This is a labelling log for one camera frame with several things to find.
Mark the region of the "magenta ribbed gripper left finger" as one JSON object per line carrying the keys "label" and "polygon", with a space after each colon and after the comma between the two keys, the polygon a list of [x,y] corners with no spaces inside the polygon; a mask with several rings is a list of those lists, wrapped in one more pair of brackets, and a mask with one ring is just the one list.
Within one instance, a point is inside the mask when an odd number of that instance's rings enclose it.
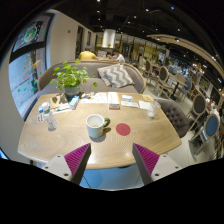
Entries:
{"label": "magenta ribbed gripper left finger", "polygon": [[91,144],[83,145],[64,156],[72,173],[71,181],[79,185],[85,171],[88,159],[91,155]]}

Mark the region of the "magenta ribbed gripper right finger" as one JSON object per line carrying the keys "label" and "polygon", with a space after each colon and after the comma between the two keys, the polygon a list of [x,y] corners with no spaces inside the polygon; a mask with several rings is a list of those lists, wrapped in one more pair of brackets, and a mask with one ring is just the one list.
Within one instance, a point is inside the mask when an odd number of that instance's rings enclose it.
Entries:
{"label": "magenta ribbed gripper right finger", "polygon": [[151,175],[159,160],[159,155],[136,143],[133,144],[132,153],[136,160],[143,183],[145,185],[152,183],[153,180]]}

